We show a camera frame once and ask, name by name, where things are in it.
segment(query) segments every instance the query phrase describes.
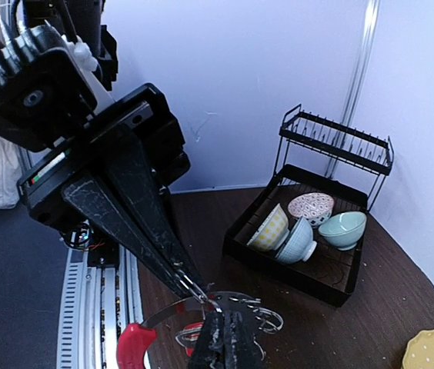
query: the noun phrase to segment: white patterned bowl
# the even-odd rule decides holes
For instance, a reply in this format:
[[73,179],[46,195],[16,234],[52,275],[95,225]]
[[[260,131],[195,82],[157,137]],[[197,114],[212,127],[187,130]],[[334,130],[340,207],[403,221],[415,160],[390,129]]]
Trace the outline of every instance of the white patterned bowl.
[[321,192],[302,194],[291,202],[287,210],[296,219],[306,218],[312,227],[319,227],[332,216],[332,196]]
[[312,240],[312,228],[305,218],[300,218],[292,228],[290,235],[284,242],[275,259],[282,264],[294,264],[307,261],[316,249],[316,242]]
[[277,204],[246,245],[258,251],[276,250],[288,235],[289,219]]

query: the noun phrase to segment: light blue bowl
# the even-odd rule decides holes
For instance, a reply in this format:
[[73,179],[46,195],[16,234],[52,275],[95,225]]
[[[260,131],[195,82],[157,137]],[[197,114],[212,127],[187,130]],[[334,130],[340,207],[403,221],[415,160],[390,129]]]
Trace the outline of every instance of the light blue bowl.
[[307,261],[316,249],[316,242],[312,240],[311,224],[306,218],[300,218],[290,231],[284,245],[279,249],[275,259],[282,264],[294,264]]
[[318,232],[340,251],[354,248],[366,229],[366,214],[348,211],[331,217],[319,226]]

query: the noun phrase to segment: red scissors handle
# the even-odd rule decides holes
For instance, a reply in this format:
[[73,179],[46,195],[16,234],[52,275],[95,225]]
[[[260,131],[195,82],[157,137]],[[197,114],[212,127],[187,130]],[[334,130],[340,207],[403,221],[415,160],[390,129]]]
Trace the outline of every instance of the red scissors handle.
[[157,339],[157,331],[142,327],[140,324],[130,324],[118,341],[119,369],[145,369],[143,359],[145,352]]

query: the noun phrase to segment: bowl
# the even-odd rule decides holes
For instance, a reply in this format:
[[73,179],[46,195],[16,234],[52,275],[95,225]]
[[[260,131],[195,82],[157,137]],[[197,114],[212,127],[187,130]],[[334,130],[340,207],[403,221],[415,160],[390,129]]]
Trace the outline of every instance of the bowl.
[[316,249],[316,242],[312,239],[311,224],[300,218],[290,231],[284,245],[279,249],[275,259],[282,264],[293,264],[307,261]]
[[366,214],[360,211],[348,211],[319,226],[318,232],[329,244],[341,251],[354,248],[366,229]]
[[321,192],[312,192],[298,196],[287,206],[287,210],[294,218],[306,218],[312,227],[319,227],[332,216],[332,196]]
[[276,250],[289,235],[289,219],[277,204],[246,244],[258,251]]

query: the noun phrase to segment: pink patterned bowl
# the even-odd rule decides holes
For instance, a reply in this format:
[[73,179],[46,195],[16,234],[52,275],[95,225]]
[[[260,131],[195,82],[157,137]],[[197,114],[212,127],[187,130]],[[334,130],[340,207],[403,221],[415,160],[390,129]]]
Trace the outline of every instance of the pink patterned bowl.
[[321,192],[302,194],[291,202],[287,210],[294,218],[306,218],[312,227],[317,228],[332,216],[332,196]]

